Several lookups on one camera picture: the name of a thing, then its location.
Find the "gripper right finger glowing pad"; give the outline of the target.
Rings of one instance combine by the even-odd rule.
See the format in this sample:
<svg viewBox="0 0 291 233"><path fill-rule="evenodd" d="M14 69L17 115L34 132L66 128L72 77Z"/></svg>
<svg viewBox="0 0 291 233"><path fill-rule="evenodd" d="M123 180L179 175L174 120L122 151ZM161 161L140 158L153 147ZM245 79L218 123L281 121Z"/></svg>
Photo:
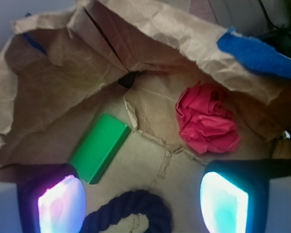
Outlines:
<svg viewBox="0 0 291 233"><path fill-rule="evenodd" d="M200 207L210 233L291 233L291 159L210 162Z"/></svg>

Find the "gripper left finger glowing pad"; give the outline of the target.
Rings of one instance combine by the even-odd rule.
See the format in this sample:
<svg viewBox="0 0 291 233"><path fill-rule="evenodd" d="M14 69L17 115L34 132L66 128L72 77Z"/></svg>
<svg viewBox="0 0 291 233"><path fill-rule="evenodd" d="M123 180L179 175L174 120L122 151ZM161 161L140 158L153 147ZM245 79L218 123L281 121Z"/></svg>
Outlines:
<svg viewBox="0 0 291 233"><path fill-rule="evenodd" d="M78 233L81 230L86 195L72 165L17 165L16 177L23 232Z"/></svg>

